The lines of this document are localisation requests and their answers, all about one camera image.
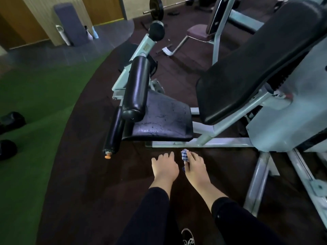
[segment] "door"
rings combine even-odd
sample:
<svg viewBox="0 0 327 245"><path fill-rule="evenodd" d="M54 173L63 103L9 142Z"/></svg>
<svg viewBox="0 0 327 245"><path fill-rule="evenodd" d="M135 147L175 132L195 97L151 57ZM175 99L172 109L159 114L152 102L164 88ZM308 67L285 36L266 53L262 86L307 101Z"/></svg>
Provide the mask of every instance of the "door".
<svg viewBox="0 0 327 245"><path fill-rule="evenodd" d="M0 29L5 49L49 38L23 0L0 0Z"/></svg>
<svg viewBox="0 0 327 245"><path fill-rule="evenodd" d="M123 19L119 0L83 0L93 25Z"/></svg>

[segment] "dark brown floor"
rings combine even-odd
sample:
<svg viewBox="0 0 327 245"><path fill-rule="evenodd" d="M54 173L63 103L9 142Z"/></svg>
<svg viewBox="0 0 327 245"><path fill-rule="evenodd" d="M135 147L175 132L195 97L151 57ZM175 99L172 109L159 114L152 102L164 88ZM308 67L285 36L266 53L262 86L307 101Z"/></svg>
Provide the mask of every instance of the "dark brown floor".
<svg viewBox="0 0 327 245"><path fill-rule="evenodd" d="M266 20L274 0L243 0L240 9ZM188 41L175 57L155 51L175 46L194 24L206 24L209 14L180 7L179 16L165 16L166 37L152 55L159 62L155 77L166 94L197 107L194 85L211 65L212 45ZM130 38L139 43L145 35L139 21ZM220 58L244 43L250 35L227 25ZM153 180L151 158L170 149L148 149L141 142L122 142L118 154L105 160L101 153L114 107L111 87L119 76L119 48L98 68L80 95L58 147L44 201L37 244L113 244L139 205ZM238 136L233 125L221 136ZM173 149L182 166L181 149ZM243 205L256 165L255 149L194 149L203 156L211 181ZM273 154L281 177L269 177L258 218L287 244L325 244L324 226L299 178L282 153ZM218 230L204 201L180 173L173 185L171 204L179 228L192 230L196 244L219 244Z"/></svg>

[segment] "black sneaker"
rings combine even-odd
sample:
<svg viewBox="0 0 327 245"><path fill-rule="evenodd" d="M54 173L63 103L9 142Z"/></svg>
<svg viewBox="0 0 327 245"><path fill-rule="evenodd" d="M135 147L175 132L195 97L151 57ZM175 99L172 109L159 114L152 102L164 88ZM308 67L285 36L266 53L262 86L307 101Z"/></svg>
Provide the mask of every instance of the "black sneaker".
<svg viewBox="0 0 327 245"><path fill-rule="evenodd" d="M182 230L182 237L184 245L195 245L193 234L188 228Z"/></svg>

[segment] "backrest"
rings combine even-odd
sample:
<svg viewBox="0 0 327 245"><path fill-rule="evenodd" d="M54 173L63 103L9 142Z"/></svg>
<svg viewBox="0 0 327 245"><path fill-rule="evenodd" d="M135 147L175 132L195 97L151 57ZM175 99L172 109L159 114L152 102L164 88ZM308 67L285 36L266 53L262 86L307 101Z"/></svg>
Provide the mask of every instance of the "backrest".
<svg viewBox="0 0 327 245"><path fill-rule="evenodd" d="M217 31L227 7L228 0L217 0L212 10L206 33L213 34Z"/></svg>
<svg viewBox="0 0 327 245"><path fill-rule="evenodd" d="M324 7L309 0L285 4L244 45L198 80L203 123L217 123L243 107L268 79L307 53L326 32Z"/></svg>

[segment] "green turf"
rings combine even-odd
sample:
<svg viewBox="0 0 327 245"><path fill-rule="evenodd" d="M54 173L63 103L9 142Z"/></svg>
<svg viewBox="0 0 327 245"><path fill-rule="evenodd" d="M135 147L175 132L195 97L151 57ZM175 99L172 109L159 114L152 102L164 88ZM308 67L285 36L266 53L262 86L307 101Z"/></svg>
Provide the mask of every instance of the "green turf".
<svg viewBox="0 0 327 245"><path fill-rule="evenodd" d="M5 133L18 154L0 162L0 244L35 244L57 147L84 86L107 55L81 65L0 78L0 115L21 113L27 125Z"/></svg>

